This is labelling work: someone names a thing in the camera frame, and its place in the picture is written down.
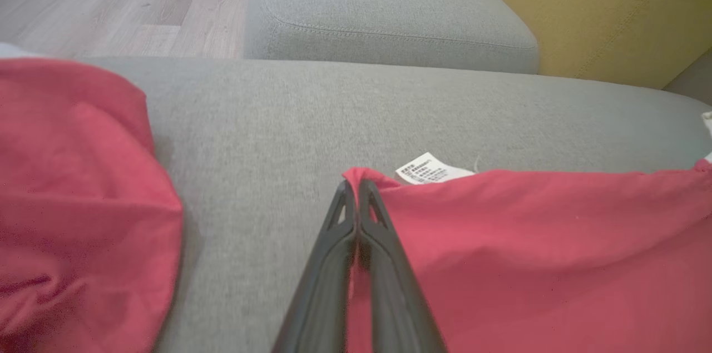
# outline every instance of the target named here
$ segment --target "red garment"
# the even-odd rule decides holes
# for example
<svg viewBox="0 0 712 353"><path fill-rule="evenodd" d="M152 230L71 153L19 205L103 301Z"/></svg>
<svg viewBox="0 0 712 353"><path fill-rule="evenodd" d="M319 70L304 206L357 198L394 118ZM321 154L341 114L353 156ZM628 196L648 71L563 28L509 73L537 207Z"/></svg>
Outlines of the red garment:
<svg viewBox="0 0 712 353"><path fill-rule="evenodd" d="M450 353L712 351L712 165L376 182ZM371 351L367 274L351 353Z"/></svg>
<svg viewBox="0 0 712 353"><path fill-rule="evenodd" d="M0 351L152 350L181 222L140 90L76 62L0 60Z"/></svg>

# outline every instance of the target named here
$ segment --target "red cloth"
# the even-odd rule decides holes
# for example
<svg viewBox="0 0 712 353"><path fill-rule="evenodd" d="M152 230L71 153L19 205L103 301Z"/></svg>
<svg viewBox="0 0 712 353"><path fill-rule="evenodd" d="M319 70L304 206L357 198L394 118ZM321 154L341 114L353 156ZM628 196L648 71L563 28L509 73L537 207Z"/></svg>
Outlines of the red cloth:
<svg viewBox="0 0 712 353"><path fill-rule="evenodd" d="M372 179L451 353L712 351L712 165ZM357 271L348 346L371 351Z"/></svg>
<svg viewBox="0 0 712 353"><path fill-rule="evenodd" d="M0 60L0 351L152 350L181 222L140 90L75 62Z"/></svg>

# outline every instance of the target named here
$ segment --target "wooden floor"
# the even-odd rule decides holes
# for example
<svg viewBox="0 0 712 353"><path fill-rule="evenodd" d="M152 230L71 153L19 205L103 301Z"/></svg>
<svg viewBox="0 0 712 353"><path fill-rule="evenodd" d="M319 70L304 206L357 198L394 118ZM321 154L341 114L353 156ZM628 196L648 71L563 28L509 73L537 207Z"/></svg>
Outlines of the wooden floor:
<svg viewBox="0 0 712 353"><path fill-rule="evenodd" d="M247 0L0 0L0 42L57 57L241 56Z"/></svg>

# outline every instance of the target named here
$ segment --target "clothing tag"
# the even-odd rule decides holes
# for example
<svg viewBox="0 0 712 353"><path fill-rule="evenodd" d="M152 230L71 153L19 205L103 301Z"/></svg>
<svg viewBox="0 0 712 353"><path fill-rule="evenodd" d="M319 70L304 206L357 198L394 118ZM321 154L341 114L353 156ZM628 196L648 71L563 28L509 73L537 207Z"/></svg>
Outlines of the clothing tag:
<svg viewBox="0 0 712 353"><path fill-rule="evenodd" d="M396 170L396 173L408 183L421 185L423 183L445 182L463 176L474 175L472 171L446 165L430 153L425 153L416 160L407 163Z"/></svg>

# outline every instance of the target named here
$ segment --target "gray sofa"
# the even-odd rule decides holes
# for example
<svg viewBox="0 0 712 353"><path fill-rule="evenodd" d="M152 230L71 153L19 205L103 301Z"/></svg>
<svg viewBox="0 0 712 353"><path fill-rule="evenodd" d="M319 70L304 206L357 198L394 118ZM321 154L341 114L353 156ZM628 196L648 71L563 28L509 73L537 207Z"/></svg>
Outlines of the gray sofa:
<svg viewBox="0 0 712 353"><path fill-rule="evenodd" d="M689 168L712 107L579 79L338 62L97 58L147 94L185 205L175 303L156 351L269 351L340 174L450 165Z"/></svg>
<svg viewBox="0 0 712 353"><path fill-rule="evenodd" d="M537 42L501 0L250 0L244 54L536 74Z"/></svg>

